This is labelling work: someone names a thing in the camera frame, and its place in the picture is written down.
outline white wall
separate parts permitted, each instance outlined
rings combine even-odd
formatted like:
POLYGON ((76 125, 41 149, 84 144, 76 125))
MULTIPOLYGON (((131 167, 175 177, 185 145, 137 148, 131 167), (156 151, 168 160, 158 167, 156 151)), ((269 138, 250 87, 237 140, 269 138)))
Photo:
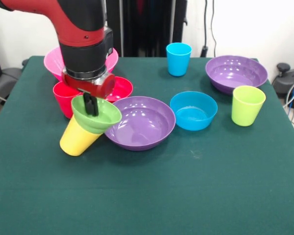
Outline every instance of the white wall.
POLYGON ((42 15, 0 8, 0 65, 21 67, 32 55, 45 55, 58 46, 50 20, 42 15))
MULTIPOLYGON (((212 0, 208 0, 208 56, 213 56, 210 33, 212 0)), ((204 0, 188 0, 188 26, 183 42, 200 56, 204 44, 204 0)), ((258 58, 273 80, 276 65, 286 62, 294 68, 294 0, 215 0, 213 32, 218 55, 258 58)))
MULTIPOLYGON (((204 0, 188 0, 183 41, 199 56, 204 43, 204 0)), ((210 25, 211 0, 207 23, 210 25)), ((294 68, 294 0, 215 0, 214 34, 217 56, 225 54, 258 58, 270 80, 276 64, 287 62, 294 68)), ((208 56, 213 41, 208 26, 208 56)), ((31 55, 45 55, 58 45, 51 22, 44 16, 0 9, 0 63, 3 68, 20 67, 31 55)))

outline table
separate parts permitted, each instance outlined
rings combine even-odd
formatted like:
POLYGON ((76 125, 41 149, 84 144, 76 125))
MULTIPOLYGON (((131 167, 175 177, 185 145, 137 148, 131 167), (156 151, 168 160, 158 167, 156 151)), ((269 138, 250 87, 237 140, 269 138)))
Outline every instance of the table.
POLYGON ((169 104, 182 91, 218 103, 207 129, 176 127, 145 152, 100 137, 81 157, 59 140, 68 124, 53 76, 32 57, 0 114, 0 235, 294 235, 294 130, 269 82, 250 127, 231 119, 230 96, 212 87, 207 58, 184 77, 165 58, 120 58, 133 95, 169 104))

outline blue cup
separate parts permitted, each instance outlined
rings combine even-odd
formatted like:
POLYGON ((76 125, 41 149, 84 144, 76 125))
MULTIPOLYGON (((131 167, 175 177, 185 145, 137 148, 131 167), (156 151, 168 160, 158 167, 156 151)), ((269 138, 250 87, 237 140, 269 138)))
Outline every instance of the blue cup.
POLYGON ((189 131, 199 131, 210 125, 218 105, 209 95, 201 92, 181 92, 170 102, 176 125, 189 131))
POLYGON ((171 43, 167 45, 169 74, 176 77, 185 75, 190 62, 191 53, 192 48, 186 43, 171 43))

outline pink bowl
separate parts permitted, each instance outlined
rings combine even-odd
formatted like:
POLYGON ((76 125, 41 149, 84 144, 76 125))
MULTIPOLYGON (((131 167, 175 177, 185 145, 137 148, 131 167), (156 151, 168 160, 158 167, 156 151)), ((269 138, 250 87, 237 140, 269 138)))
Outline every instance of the pink bowl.
MULTIPOLYGON (((109 72, 112 72, 119 60, 117 51, 113 48, 112 54, 106 59, 106 66, 109 72)), ((51 50, 44 58, 44 65, 59 81, 62 81, 62 70, 64 69, 64 62, 60 47, 51 50)))

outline blue bowl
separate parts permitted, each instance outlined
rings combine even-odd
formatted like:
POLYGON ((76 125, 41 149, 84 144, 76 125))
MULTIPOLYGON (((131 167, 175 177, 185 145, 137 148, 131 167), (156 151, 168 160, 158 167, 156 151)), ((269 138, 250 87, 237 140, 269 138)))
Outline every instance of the blue bowl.
POLYGON ((171 99, 170 107, 176 125, 189 131, 205 129, 218 111, 215 100, 201 92, 181 92, 171 99))

